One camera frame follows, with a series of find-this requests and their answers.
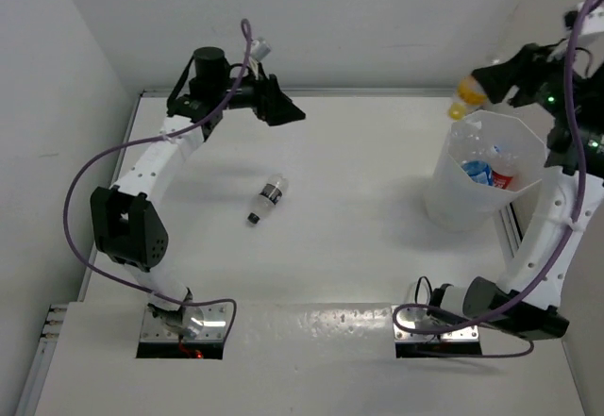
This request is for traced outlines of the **orange label yellow cap bottle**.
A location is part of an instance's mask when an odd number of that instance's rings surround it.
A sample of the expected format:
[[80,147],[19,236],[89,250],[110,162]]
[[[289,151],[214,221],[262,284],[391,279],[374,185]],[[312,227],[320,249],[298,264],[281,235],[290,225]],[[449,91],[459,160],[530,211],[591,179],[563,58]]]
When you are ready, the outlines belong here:
[[461,120],[493,101],[497,92],[496,83],[486,69],[500,62],[499,58],[491,59],[487,65],[472,70],[459,82],[447,111],[452,120]]

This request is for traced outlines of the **black cap small bottle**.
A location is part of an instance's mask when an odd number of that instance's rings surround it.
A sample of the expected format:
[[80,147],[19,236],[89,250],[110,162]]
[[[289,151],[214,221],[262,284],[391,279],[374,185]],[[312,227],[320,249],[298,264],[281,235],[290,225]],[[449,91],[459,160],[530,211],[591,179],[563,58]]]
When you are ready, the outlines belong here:
[[247,216],[247,222],[257,225],[269,216],[289,188],[289,181],[282,174],[272,175],[255,196]]

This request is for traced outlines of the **red label water bottle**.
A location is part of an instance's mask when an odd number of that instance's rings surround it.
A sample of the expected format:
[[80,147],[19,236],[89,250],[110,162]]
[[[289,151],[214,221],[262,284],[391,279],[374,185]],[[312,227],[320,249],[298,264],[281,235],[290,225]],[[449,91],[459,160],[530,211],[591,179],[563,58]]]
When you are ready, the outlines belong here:
[[491,145],[486,149],[486,157],[492,170],[494,186],[506,190],[518,173],[518,156]]

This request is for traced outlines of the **blue label clear bottle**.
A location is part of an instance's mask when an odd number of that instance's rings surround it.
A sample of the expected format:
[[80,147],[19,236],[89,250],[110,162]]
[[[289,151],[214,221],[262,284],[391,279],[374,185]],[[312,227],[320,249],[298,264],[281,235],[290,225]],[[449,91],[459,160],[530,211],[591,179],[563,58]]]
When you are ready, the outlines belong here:
[[491,166],[483,160],[468,160],[461,165],[461,169],[475,183],[492,187],[493,171]]

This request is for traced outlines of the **clear crushed plastic bottle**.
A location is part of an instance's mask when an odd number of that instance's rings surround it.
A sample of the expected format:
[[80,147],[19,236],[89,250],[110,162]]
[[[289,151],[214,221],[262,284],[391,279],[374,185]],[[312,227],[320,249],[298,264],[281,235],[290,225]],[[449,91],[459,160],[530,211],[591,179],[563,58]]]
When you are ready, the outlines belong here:
[[481,121],[460,120],[451,126],[448,154],[460,165],[482,160],[484,149]]

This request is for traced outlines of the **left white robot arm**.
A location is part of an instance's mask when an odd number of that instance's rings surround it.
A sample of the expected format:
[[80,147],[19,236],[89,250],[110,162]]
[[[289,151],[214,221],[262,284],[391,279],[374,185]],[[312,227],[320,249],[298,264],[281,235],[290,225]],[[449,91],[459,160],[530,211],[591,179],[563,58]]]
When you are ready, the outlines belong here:
[[281,91],[276,76],[264,72],[261,62],[270,51],[264,40],[254,40],[247,63],[240,66],[243,79],[237,83],[230,75],[234,66],[222,49],[196,49],[168,97],[159,140],[148,146],[130,171],[91,196],[97,250],[149,290],[152,314],[184,338],[200,333],[203,312],[192,307],[190,289],[161,264],[169,236],[157,208],[177,171],[209,139],[224,110],[250,108],[269,126],[305,119],[305,113]]

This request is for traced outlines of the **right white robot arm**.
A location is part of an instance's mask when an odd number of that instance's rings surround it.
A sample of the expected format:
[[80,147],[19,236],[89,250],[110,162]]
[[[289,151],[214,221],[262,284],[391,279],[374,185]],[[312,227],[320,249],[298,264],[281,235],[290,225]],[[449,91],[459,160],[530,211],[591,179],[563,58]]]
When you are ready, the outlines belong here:
[[472,320],[526,341],[562,337],[563,281],[587,225],[603,201],[603,71],[565,83],[564,54],[524,45],[509,60],[474,70],[487,99],[538,104],[554,118],[538,202],[519,249],[497,282],[443,284],[428,315],[449,325]]

